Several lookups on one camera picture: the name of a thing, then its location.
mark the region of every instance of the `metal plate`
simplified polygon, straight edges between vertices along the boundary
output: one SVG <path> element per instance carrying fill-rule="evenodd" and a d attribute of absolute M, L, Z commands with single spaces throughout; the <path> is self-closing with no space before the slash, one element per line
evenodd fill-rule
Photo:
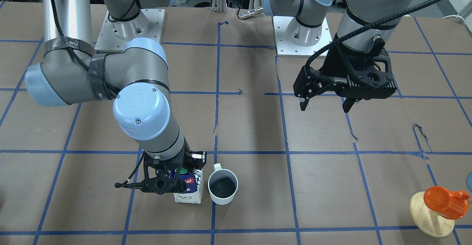
<path fill-rule="evenodd" d="M 291 42 L 285 30 L 287 29 L 288 23 L 293 19 L 293 17 L 273 17 L 274 21 L 274 36 L 275 44 L 277 46 L 277 56 L 286 56 L 286 57 L 310 57 L 314 52 L 320 50 L 325 45 L 329 44 L 331 39 L 331 33 L 329 32 L 329 27 L 327 26 L 326 18 L 323 20 L 323 29 L 320 40 L 317 44 L 310 47 L 303 47 L 296 45 Z M 326 57 L 327 51 L 320 55 L 320 58 Z"/>
<path fill-rule="evenodd" d="M 146 37 L 160 43 L 162 35 L 162 25 L 164 23 L 164 9 L 146 9 L 142 10 L 147 19 L 152 23 L 150 30 L 145 34 L 138 34 L 138 37 Z M 101 26 L 100 35 L 95 45 L 97 52 L 123 52 L 123 49 L 128 41 L 122 40 L 115 35 L 113 31 L 113 23 L 108 21 L 108 11 L 105 14 L 105 19 Z"/>

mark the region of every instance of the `orange cup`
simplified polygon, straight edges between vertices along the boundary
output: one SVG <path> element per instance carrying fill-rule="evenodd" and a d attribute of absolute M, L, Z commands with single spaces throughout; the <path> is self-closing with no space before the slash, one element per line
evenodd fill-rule
<path fill-rule="evenodd" d="M 437 212 L 446 219 L 457 220 L 467 213 L 466 191 L 450 192 L 441 186 L 433 186 L 424 193 L 424 203 L 429 209 Z"/>

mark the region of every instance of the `gray tape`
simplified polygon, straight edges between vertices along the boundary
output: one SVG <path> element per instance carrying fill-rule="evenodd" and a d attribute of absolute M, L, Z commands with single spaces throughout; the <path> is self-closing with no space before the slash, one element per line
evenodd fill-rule
<path fill-rule="evenodd" d="M 48 40 L 44 43 L 44 55 L 51 52 L 52 50 L 65 49 L 71 47 L 72 49 L 79 50 L 90 56 L 93 55 L 92 45 L 84 42 L 83 40 L 74 39 L 66 36 L 56 37 L 52 40 Z"/>
<path fill-rule="evenodd" d="M 90 58 L 89 82 L 93 96 L 97 100 L 107 101 L 113 99 L 110 91 L 105 87 L 105 57 L 108 54 L 96 54 Z"/>

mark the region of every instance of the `small box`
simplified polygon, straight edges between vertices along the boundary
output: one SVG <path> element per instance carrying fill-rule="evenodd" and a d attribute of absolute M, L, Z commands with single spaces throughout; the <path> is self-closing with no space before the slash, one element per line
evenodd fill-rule
<path fill-rule="evenodd" d="M 178 178 L 187 183 L 187 191 L 174 193 L 176 203 L 201 203 L 204 187 L 203 172 L 200 169 L 196 169 L 194 173 L 187 171 L 180 174 Z"/>

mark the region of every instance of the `red label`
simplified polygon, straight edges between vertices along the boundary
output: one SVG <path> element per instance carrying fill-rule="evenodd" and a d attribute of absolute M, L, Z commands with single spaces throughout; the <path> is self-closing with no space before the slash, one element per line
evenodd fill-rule
<path fill-rule="evenodd" d="M 185 183 L 192 184 L 194 182 L 194 178 L 188 178 L 185 180 Z"/>

